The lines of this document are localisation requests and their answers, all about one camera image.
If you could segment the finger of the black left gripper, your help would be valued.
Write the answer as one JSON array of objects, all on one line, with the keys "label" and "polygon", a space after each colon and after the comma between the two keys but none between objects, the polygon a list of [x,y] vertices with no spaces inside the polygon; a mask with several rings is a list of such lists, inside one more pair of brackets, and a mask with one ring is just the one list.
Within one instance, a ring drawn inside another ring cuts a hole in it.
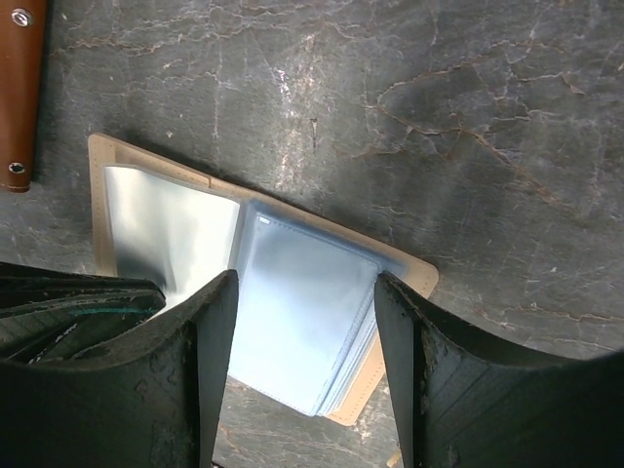
[{"label": "finger of the black left gripper", "polygon": [[145,322],[165,306],[147,280],[1,264],[1,358],[69,360]]}]

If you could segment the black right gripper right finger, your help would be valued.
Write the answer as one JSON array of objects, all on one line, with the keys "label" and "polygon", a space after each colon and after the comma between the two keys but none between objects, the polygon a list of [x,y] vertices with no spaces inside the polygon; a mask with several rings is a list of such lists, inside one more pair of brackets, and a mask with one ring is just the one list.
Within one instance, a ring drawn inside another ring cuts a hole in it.
[{"label": "black right gripper right finger", "polygon": [[513,343],[382,273],[374,309],[408,467],[619,467],[623,355]]}]

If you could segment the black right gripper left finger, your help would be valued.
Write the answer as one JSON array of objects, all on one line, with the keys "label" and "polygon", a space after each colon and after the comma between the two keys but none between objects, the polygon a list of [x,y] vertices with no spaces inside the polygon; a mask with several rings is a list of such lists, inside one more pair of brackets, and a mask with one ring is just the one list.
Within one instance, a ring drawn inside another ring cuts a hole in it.
[{"label": "black right gripper left finger", "polygon": [[210,466],[238,292],[228,270],[69,360],[1,358],[2,465]]}]

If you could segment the beige card holder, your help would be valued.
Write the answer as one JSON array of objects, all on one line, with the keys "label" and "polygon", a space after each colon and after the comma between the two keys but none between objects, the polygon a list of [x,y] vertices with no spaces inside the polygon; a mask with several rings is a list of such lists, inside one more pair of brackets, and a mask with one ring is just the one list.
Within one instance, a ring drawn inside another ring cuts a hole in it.
[{"label": "beige card holder", "polygon": [[88,152],[97,271],[152,281],[175,307],[235,270],[229,375],[304,415],[355,424],[385,372],[377,276],[429,296],[438,270],[112,136],[91,135]]}]

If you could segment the brown leather card wallet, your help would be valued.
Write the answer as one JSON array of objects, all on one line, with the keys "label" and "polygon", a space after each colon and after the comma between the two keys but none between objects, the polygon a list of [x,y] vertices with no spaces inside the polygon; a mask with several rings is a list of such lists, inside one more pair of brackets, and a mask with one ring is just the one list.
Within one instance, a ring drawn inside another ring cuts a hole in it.
[{"label": "brown leather card wallet", "polygon": [[16,193],[32,177],[48,4],[1,2],[1,188]]}]

